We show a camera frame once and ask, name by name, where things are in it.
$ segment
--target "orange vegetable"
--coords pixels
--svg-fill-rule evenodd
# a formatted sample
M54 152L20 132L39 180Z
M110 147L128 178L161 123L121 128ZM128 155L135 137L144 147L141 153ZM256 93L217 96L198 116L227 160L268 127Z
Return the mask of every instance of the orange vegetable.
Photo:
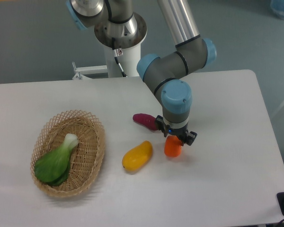
M168 157L178 157L181 154L182 142L177 136L168 136L165 142L164 153Z

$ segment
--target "blue object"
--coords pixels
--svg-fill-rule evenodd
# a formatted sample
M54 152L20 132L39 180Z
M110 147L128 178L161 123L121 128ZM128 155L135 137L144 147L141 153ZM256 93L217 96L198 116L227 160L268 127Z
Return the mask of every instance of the blue object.
M203 39L206 46L207 46L207 60L206 60L206 64L205 65L208 65L210 63L212 63L216 57L217 57L217 50L216 50L216 47L215 45L213 44L213 42L208 39L208 38L205 38Z
M144 78L144 74L147 68L149 67L149 65L152 63L153 60L157 58L160 58L160 57L156 55L155 53L149 53L140 59L140 61L137 64L137 71L142 80Z
M270 7L275 14L284 20L284 0L271 0Z
M72 9L70 1L66 1L66 6L67 6L68 11L69 11L70 14L71 14L72 19L73 19L74 22L75 22L77 28L78 28L80 31L86 30L87 28L82 24L82 22L79 20L79 18L77 17L76 13L75 13L74 10Z
M188 83L179 79L167 82L161 92L163 106L174 114L183 114L190 110L193 102L191 88Z

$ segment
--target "cable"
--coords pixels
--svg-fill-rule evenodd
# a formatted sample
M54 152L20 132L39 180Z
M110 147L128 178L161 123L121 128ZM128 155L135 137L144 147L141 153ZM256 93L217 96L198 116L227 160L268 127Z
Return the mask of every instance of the cable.
M112 38L112 49L115 50L115 38ZM117 65L119 66L119 69L122 73L122 77L127 77L127 75L125 74L120 62L118 61L118 58L115 57L115 62L117 63Z
M275 227L280 227L283 222L284 222L284 219L281 220Z

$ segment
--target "robotic arm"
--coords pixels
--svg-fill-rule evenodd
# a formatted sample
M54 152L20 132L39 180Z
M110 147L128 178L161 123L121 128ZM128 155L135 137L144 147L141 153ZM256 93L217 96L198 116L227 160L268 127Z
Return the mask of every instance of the robotic arm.
M157 116L157 128L165 137L176 135L182 145L190 146L197 136L187 129L192 93L190 86L180 79L214 61L216 49L211 40L200 37L187 0L158 0L158 3L177 51L164 58L148 54L138 62L137 71L162 106L163 116ZM133 40L138 42L146 35L146 30L141 29L146 27L145 22L133 13L131 0L104 0L104 3L70 0L67 5L79 28L97 24L98 40L113 49L115 41L118 46L128 48L134 44ZM101 27L104 35L99 39Z

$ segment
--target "bok choy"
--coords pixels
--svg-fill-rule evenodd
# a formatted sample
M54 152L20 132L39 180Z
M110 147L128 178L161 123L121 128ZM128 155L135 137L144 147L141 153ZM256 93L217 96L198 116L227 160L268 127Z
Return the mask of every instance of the bok choy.
M62 184L68 178L71 152L78 143L76 135L67 134L58 148L36 161L34 168L36 178L52 186Z

